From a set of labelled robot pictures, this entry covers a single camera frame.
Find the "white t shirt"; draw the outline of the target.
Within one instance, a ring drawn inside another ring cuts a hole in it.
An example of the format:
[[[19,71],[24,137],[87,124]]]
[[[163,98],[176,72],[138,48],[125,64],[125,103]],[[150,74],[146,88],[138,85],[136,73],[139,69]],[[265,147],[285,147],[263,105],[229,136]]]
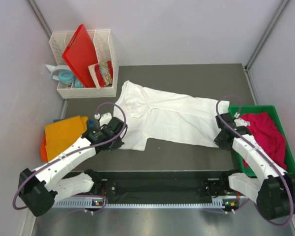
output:
[[[219,133],[216,115],[228,112],[229,101],[155,90],[126,81],[114,116],[126,120],[121,149],[143,151],[149,138],[214,148]]]

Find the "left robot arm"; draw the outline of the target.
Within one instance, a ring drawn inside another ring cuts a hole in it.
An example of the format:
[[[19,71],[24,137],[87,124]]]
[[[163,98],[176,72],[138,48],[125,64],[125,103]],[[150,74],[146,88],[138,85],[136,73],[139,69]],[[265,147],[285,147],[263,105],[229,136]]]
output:
[[[86,193],[103,194],[99,174],[91,169],[67,178],[66,175],[82,162],[103,151],[120,148],[120,135],[127,128],[124,120],[112,117],[99,128],[87,129],[67,150],[39,168],[26,168],[20,173],[18,197],[35,216],[47,213],[55,203]]]

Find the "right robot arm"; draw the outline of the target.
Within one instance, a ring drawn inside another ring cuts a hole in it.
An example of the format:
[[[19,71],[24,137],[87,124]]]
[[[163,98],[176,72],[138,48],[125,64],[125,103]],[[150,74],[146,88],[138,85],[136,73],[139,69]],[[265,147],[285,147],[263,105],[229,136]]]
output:
[[[214,143],[238,153],[255,174],[249,177],[240,171],[224,172],[220,190],[227,195],[234,191],[242,193],[266,220],[295,215],[295,174],[271,160],[248,128],[238,126],[230,113],[218,114],[216,121],[221,131]]]

